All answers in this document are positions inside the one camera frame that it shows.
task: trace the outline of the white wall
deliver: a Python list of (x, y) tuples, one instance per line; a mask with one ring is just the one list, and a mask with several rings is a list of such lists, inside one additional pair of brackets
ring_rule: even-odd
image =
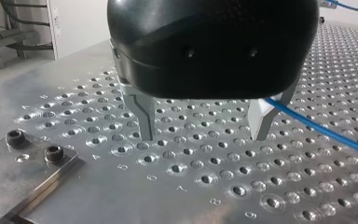
[(52, 16), (58, 12), (59, 25), (53, 25), (53, 41), (58, 58), (86, 49), (110, 36), (107, 0), (48, 0)]
[[(351, 7), (358, 7), (358, 0), (339, 0), (338, 2)], [(358, 26), (358, 12), (356, 11), (343, 7), (337, 7), (336, 9), (321, 7), (320, 14), (327, 21), (338, 21)]]

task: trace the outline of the hole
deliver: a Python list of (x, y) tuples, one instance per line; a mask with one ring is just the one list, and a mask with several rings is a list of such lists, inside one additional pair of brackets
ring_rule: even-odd
[(180, 173), (181, 168), (178, 165), (173, 165), (171, 170), (173, 170), (175, 173)]
[(194, 153), (194, 150), (191, 148), (185, 148), (183, 149), (183, 153), (185, 153), (186, 155), (192, 155)]
[(306, 211), (304, 211), (302, 213), (302, 215), (308, 221), (315, 221), (316, 220), (316, 214), (314, 212), (306, 210)]
[(52, 147), (48, 147), (48, 151), (49, 152), (56, 152), (58, 150), (60, 150), (61, 148), (58, 146), (52, 146)]
[(53, 112), (45, 112), (45, 113), (43, 113), (42, 117), (43, 118), (52, 118), (52, 117), (54, 117), (54, 113)]
[(103, 118), (106, 119), (106, 120), (114, 120), (114, 119), (116, 119), (116, 117), (114, 115), (105, 115)]
[(122, 141), (124, 139), (124, 136), (121, 133), (115, 133), (112, 135), (112, 140), (114, 142), (119, 142)]
[(246, 194), (246, 189), (243, 187), (235, 186), (234, 188), (232, 188), (232, 192), (237, 196), (243, 196)]
[(154, 160), (154, 158), (151, 157), (151, 156), (145, 156), (145, 157), (144, 157), (144, 161), (147, 162), (147, 163), (150, 163), (150, 162), (152, 162), (153, 160)]
[(157, 141), (157, 145), (161, 146), (161, 147), (165, 147), (167, 145), (167, 141), (164, 140), (158, 140)]
[(281, 206), (281, 203), (278, 200), (271, 198), (267, 199), (267, 204), (271, 208), (279, 208)]
[(84, 97), (84, 96), (88, 96), (89, 94), (85, 91), (81, 91), (80, 93), (77, 94), (78, 96)]
[(45, 127), (47, 127), (47, 128), (51, 128), (52, 126), (54, 126), (54, 124), (51, 123), (51, 122), (46, 122), (45, 123)]
[(139, 138), (141, 135), (139, 134), (139, 133), (133, 133), (132, 134), (132, 137), (134, 137), (134, 138)]
[(316, 157), (313, 152), (306, 152), (306, 153), (305, 153), (305, 156), (308, 157), (308, 158), (310, 158), (310, 159), (315, 159), (315, 157)]
[(127, 149), (126, 149), (125, 147), (118, 147), (118, 148), (117, 148), (117, 151), (118, 151), (119, 153), (124, 153), (124, 152), (127, 151)]
[(270, 180), (271, 180), (272, 184), (274, 184), (274, 185), (281, 185), (283, 183), (282, 179), (280, 179), (279, 177), (275, 177), (275, 176), (273, 176)]
[(242, 166), (242, 167), (240, 167), (240, 172), (243, 175), (248, 175), (251, 172), (251, 170), (247, 167)]
[(213, 178), (211, 176), (208, 175), (203, 175), (201, 177), (201, 181), (205, 184), (211, 184), (213, 182)]
[(8, 133), (8, 135), (9, 135), (10, 137), (15, 138), (15, 137), (19, 137), (19, 136), (21, 135), (21, 132), (18, 131), (18, 130), (13, 130), (13, 131), (10, 131), (10, 132)]
[(165, 151), (162, 153), (162, 157), (167, 160), (171, 160), (171, 159), (175, 158), (175, 156), (176, 156), (175, 153), (172, 151)]
[(228, 144), (225, 142), (219, 142), (218, 146), (220, 146), (221, 148), (226, 148), (228, 146)]
[(200, 169), (204, 166), (203, 162), (202, 161), (191, 161), (190, 162), (190, 166), (193, 168), (193, 169)]
[(220, 163), (222, 163), (222, 160), (221, 160), (221, 159), (215, 158), (215, 157), (212, 157), (212, 158), (211, 158), (211, 164), (218, 165), (218, 164), (220, 164)]
[(304, 188), (304, 193), (307, 194), (310, 197), (316, 196), (316, 190), (311, 188)]
[(70, 102), (70, 101), (64, 101), (64, 102), (61, 103), (61, 105), (63, 105), (63, 106), (69, 106), (69, 105), (72, 105), (72, 104), (73, 103)]
[(147, 150), (149, 148), (149, 145), (147, 143), (138, 143), (136, 145), (136, 148), (138, 148), (139, 150)]
[(68, 132), (66, 132), (68, 135), (75, 135), (76, 134), (76, 131), (75, 130), (69, 130)]
[(351, 207), (351, 203), (345, 199), (338, 199), (337, 200), (338, 204), (341, 205), (344, 208), (349, 208)]
[(281, 159), (274, 160), (274, 163), (278, 166), (284, 166), (284, 160)]
[(254, 157), (255, 153), (253, 151), (251, 151), (251, 150), (246, 150), (245, 155), (248, 156), (248, 157)]
[(304, 172), (307, 174), (307, 175), (310, 175), (310, 176), (313, 176), (313, 175), (316, 175), (316, 172), (310, 168), (305, 168), (304, 169)]
[(99, 132), (99, 131), (100, 131), (100, 128), (97, 127), (97, 126), (89, 127), (89, 128), (87, 129), (87, 132), (89, 132), (89, 133), (97, 133), (97, 132)]
[(101, 140), (99, 138), (92, 138), (91, 143), (94, 145), (98, 145), (101, 143)]

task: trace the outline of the countersunk hole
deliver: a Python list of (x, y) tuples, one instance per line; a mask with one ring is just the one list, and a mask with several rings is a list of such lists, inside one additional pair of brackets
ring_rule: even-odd
[(30, 115), (24, 115), (24, 116), (22, 116), (22, 118), (23, 118), (23, 119), (30, 119), (31, 116), (30, 116)]
[(154, 160), (155, 160), (155, 158), (151, 157), (151, 156), (145, 156), (144, 157), (144, 161), (147, 162), (147, 163), (153, 162)]
[(54, 126), (54, 123), (52, 123), (52, 122), (45, 123), (45, 127), (47, 127), (47, 128), (51, 128), (52, 126)]
[(221, 159), (215, 158), (215, 157), (212, 157), (212, 158), (211, 158), (211, 164), (218, 165), (218, 164), (220, 164), (220, 163), (222, 163), (222, 160), (221, 160)]
[(281, 159), (274, 160), (274, 163), (278, 166), (284, 166), (284, 160)]
[(54, 117), (54, 113), (53, 112), (45, 112), (45, 113), (43, 113), (43, 115), (42, 115), (42, 117), (43, 118), (52, 118), (52, 117)]
[(242, 167), (240, 167), (240, 172), (243, 175), (248, 175), (251, 172), (251, 169), (249, 169), (248, 167), (242, 166)]
[(99, 138), (92, 138), (91, 143), (94, 145), (98, 145), (101, 143), (101, 140)]
[(99, 131), (100, 131), (100, 128), (97, 127), (97, 126), (89, 127), (89, 128), (87, 129), (87, 132), (89, 132), (89, 133), (97, 133), (97, 132), (99, 132)]
[(149, 148), (149, 145), (147, 143), (138, 143), (136, 145), (136, 148), (138, 148), (138, 150), (147, 150)]
[(308, 221), (315, 221), (317, 218), (317, 216), (314, 212), (311, 212), (308, 210), (303, 211), (302, 215)]
[(279, 177), (273, 176), (270, 180), (271, 180), (271, 183), (274, 184), (274, 185), (283, 184), (283, 180), (281, 178), (279, 178)]
[(78, 96), (84, 97), (84, 96), (88, 96), (89, 94), (85, 91), (81, 91), (80, 93), (77, 94)]
[(141, 135), (139, 134), (139, 133), (137, 133), (137, 132), (135, 132), (135, 133), (133, 133), (132, 134), (132, 137), (134, 137), (134, 138), (139, 138)]
[(95, 120), (96, 120), (96, 118), (93, 118), (93, 117), (86, 118), (86, 122), (93, 122)]
[(124, 136), (121, 133), (115, 133), (112, 135), (112, 140), (114, 142), (119, 142), (122, 141), (124, 139)]
[(68, 132), (66, 132), (68, 135), (75, 135), (76, 134), (76, 131), (75, 130), (69, 130)]
[(158, 140), (158, 141), (157, 141), (157, 145), (159, 145), (159, 146), (161, 146), (161, 147), (165, 147), (165, 146), (167, 146), (167, 141)]
[(345, 166), (345, 163), (342, 162), (342, 161), (334, 161), (334, 164), (335, 164), (337, 167), (344, 167), (344, 166)]
[(182, 169), (178, 165), (173, 165), (171, 170), (173, 170), (174, 173), (180, 173)]
[(316, 190), (311, 188), (304, 188), (304, 193), (307, 194), (310, 197), (316, 196)]
[(341, 205), (344, 208), (349, 208), (351, 207), (351, 203), (345, 199), (338, 199), (337, 200), (338, 204)]
[(98, 99), (98, 103), (107, 103), (109, 100), (107, 98)]
[(119, 153), (125, 153), (125, 152), (127, 152), (127, 148), (126, 148), (126, 147), (118, 147), (118, 148), (117, 148), (117, 151), (118, 151)]
[(89, 113), (92, 113), (93, 109), (90, 108), (90, 107), (86, 107), (86, 108), (83, 108), (82, 109), (82, 112), (85, 113), (85, 114), (89, 114)]
[(203, 162), (202, 161), (191, 161), (190, 162), (190, 166), (193, 168), (193, 169), (200, 169), (204, 166)]
[(175, 127), (169, 127), (168, 131), (170, 131), (170, 133), (175, 133), (177, 131), (177, 128)]
[(337, 178), (336, 182), (340, 185), (340, 186), (347, 186), (348, 185), (348, 181), (346, 179), (341, 179), (341, 178)]
[(185, 148), (183, 149), (183, 153), (185, 153), (186, 155), (192, 155), (194, 153), (194, 150), (191, 148)]
[(220, 146), (221, 148), (226, 148), (228, 146), (228, 144), (225, 142), (219, 142), (218, 146)]
[(248, 157), (254, 157), (255, 156), (255, 152), (251, 151), (251, 150), (246, 150), (245, 151), (245, 155)]
[(246, 194), (246, 189), (240, 186), (234, 186), (232, 192), (237, 196), (243, 196)]
[(63, 106), (69, 106), (69, 105), (72, 105), (72, 104), (73, 103), (70, 102), (70, 101), (64, 101), (64, 102), (61, 103), (61, 105), (63, 105)]
[(306, 152), (305, 156), (310, 159), (315, 159), (316, 155), (313, 152)]
[(101, 88), (103, 85), (101, 85), (101, 84), (94, 84), (94, 85), (92, 85), (92, 88), (96, 88), (96, 89), (98, 89), (98, 88)]
[(175, 153), (172, 152), (172, 151), (165, 151), (162, 153), (162, 157), (167, 159), (167, 160), (171, 160), (171, 159), (174, 159), (175, 158)]
[(205, 184), (211, 184), (213, 182), (213, 178), (211, 176), (208, 175), (203, 175), (201, 177), (201, 181)]
[(114, 116), (114, 115), (105, 115), (103, 118), (106, 119), (106, 120), (114, 120), (116, 118), (116, 116)]
[(268, 206), (270, 206), (271, 208), (279, 208), (281, 206), (281, 203), (276, 200), (276, 199), (271, 199), (271, 198), (268, 198), (267, 199), (267, 204)]
[(307, 174), (307, 175), (310, 175), (310, 176), (313, 176), (313, 175), (316, 175), (316, 172), (310, 168), (305, 168), (304, 169), (304, 172)]

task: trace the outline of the aluminum plate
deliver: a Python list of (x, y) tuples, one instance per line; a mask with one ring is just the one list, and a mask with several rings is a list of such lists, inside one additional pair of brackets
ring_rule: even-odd
[[(156, 99), (143, 142), (111, 61), (106, 42), (0, 85), (0, 134), (22, 128), (86, 162), (29, 219), (358, 222), (358, 152), (284, 114), (253, 142), (246, 100)], [(358, 30), (320, 28), (290, 107), (358, 141)]]

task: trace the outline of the metal surface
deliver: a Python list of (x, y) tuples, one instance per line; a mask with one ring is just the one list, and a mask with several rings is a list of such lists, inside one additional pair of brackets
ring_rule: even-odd
[(31, 135), (26, 139), (20, 149), (0, 140), (0, 223), (11, 220), (77, 162), (76, 151), (67, 148), (59, 163), (46, 162), (44, 149), (51, 143)]
[[(27, 218), (358, 222), (358, 152), (284, 114), (251, 141), (245, 100), (157, 99), (155, 139), (143, 142), (111, 61), (106, 42), (0, 85), (0, 138), (20, 127), (86, 163)], [(358, 141), (357, 30), (321, 27), (289, 106)]]

